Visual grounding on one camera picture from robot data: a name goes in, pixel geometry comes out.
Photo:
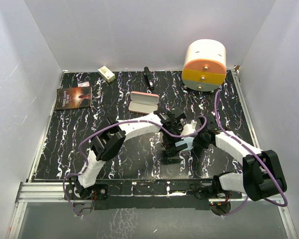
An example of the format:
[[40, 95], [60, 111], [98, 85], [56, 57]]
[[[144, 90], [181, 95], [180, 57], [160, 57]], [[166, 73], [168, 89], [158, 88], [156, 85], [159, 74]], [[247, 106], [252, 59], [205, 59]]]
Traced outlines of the light blue cleaning cloth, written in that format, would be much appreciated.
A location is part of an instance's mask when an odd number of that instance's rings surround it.
[[193, 137], [183, 138], [181, 141], [175, 143], [176, 149], [178, 151], [186, 151], [193, 149]]

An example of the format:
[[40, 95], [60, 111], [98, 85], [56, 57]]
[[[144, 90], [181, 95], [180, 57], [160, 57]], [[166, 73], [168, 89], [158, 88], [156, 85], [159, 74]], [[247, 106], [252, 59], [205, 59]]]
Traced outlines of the pink glasses case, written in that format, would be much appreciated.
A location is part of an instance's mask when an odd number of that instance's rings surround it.
[[158, 109], [159, 95], [157, 94], [132, 91], [130, 99], [128, 108], [130, 112], [148, 115]]

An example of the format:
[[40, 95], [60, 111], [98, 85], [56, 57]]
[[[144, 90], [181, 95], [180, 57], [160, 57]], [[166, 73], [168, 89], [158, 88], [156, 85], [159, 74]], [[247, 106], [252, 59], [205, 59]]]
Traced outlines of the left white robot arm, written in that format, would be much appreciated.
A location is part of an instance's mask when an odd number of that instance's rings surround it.
[[85, 165], [81, 172], [74, 176], [73, 192], [81, 199], [89, 198], [105, 162], [116, 157], [123, 143], [134, 137], [162, 132], [167, 156], [172, 157], [186, 150], [188, 143], [180, 137], [185, 129], [185, 122], [186, 115], [182, 110], [154, 111], [146, 116], [129, 120], [112, 121], [107, 118], [101, 129], [82, 142], [91, 143]]

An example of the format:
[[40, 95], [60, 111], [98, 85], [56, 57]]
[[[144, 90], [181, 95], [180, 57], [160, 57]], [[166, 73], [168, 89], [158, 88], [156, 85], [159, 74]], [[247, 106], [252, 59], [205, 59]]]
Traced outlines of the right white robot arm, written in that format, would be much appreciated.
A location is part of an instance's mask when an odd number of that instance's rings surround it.
[[212, 184], [203, 189], [206, 196], [225, 197], [230, 191], [246, 194], [258, 201], [286, 192], [287, 183], [278, 155], [273, 150], [253, 147], [233, 132], [221, 129], [213, 115], [196, 118], [203, 127], [193, 140], [193, 145], [209, 145], [225, 151], [242, 165], [242, 173], [225, 172], [213, 177]]

